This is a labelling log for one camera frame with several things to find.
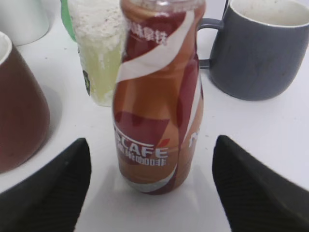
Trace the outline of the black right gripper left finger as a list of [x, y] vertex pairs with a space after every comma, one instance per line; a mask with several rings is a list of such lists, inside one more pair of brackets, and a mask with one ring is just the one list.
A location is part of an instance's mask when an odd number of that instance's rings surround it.
[[91, 180], [91, 156], [79, 138], [37, 172], [0, 194], [2, 232], [72, 232]]

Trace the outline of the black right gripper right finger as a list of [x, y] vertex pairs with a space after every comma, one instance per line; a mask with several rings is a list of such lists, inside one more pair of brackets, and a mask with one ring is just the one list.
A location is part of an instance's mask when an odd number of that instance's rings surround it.
[[262, 164], [226, 135], [216, 140], [212, 176], [231, 231], [309, 230], [309, 192]]

